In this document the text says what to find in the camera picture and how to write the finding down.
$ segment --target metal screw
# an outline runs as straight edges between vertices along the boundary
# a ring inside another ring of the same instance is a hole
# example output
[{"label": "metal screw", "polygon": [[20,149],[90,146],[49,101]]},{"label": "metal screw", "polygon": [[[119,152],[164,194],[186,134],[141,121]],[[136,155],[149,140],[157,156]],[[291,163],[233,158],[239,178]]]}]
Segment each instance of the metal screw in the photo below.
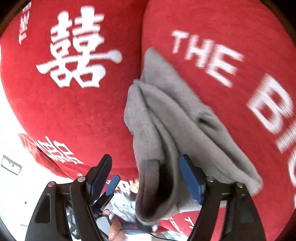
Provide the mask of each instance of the metal screw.
[{"label": "metal screw", "polygon": [[47,184],[48,187],[52,188],[53,186],[55,185],[55,182],[54,181],[51,181]]},{"label": "metal screw", "polygon": [[84,181],[85,181],[85,177],[84,176],[78,177],[78,182],[82,183]]},{"label": "metal screw", "polygon": [[207,176],[207,181],[212,183],[215,181],[215,178],[213,178],[211,176]]},{"label": "metal screw", "polygon": [[243,183],[240,183],[240,182],[237,182],[237,186],[238,186],[239,188],[243,188],[243,187],[244,187],[244,184],[243,184]]}]

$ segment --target black cable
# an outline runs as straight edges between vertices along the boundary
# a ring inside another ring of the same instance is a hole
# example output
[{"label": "black cable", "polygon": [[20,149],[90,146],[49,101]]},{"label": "black cable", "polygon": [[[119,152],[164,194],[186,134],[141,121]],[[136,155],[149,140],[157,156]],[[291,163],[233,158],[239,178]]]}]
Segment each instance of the black cable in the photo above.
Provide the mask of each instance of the black cable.
[{"label": "black cable", "polygon": [[152,237],[157,238],[157,239],[169,240],[169,241],[177,241],[177,240],[175,240],[175,239],[159,238],[159,237],[156,237],[155,235],[153,235],[152,233],[150,233],[150,232],[148,232],[148,231],[139,230],[139,229],[120,229],[120,230],[134,230],[134,231],[139,231],[139,232],[141,232],[141,233],[150,234]]}]

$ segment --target human hand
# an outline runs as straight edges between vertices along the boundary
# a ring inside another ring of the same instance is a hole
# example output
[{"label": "human hand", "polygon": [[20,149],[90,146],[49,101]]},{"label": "human hand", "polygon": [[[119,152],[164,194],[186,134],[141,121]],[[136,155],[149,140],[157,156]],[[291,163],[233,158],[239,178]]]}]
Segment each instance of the human hand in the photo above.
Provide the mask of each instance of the human hand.
[{"label": "human hand", "polygon": [[[103,214],[110,215],[110,211],[108,209],[103,211]],[[123,230],[120,230],[121,223],[119,221],[113,221],[110,227],[110,231],[108,234],[110,241],[126,241],[127,237]]]}]

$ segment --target gray garment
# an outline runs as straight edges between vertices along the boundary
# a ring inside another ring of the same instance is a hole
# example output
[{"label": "gray garment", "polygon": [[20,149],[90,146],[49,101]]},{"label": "gray garment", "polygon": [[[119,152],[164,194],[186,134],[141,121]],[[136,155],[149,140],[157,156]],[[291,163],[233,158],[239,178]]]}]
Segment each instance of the gray garment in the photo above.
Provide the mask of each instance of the gray garment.
[{"label": "gray garment", "polygon": [[143,224],[200,209],[179,170],[182,154],[220,182],[245,183],[252,195],[262,188],[257,170],[225,126],[153,49],[145,54],[140,80],[128,90],[124,121],[133,135],[136,215]]}]

